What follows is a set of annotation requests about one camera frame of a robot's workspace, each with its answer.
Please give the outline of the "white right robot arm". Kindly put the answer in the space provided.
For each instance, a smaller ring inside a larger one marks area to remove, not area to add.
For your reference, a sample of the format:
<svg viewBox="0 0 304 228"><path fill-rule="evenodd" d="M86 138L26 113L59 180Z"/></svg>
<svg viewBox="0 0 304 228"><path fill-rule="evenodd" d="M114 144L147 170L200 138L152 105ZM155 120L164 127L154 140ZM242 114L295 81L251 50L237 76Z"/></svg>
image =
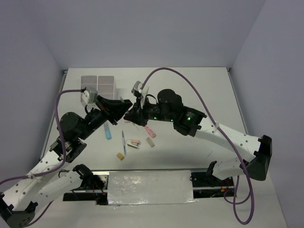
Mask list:
<svg viewBox="0 0 304 228"><path fill-rule="evenodd" d="M136 101L125 120L139 126L146 126L149 120L170 122L181 135L204 139L235 153L234 159L210 163L206 175L210 185L217 186L228 177L240 175L257 181L266 179L272 157L271 137L250 136L213 123L203 112L184 106L181 96L171 89L161 90L155 104L149 102L149 94L141 89L132 89L132 94Z"/></svg>

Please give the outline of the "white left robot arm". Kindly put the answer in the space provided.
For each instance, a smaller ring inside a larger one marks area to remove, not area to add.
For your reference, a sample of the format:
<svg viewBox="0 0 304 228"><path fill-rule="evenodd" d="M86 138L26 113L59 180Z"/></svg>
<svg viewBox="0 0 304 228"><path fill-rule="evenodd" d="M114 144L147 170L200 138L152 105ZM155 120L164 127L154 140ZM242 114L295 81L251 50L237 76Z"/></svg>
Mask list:
<svg viewBox="0 0 304 228"><path fill-rule="evenodd" d="M65 192L81 188L102 190L104 182L84 164L76 165L61 178L51 181L62 169L71 164L86 148L84 140L109 121L116 125L132 106L126 100L109 100L97 96L93 109L81 117L74 112L56 118L59 137L50 150L28 172L18 177L18 183L0 195L0 216L10 228L33 225L36 213Z"/></svg>

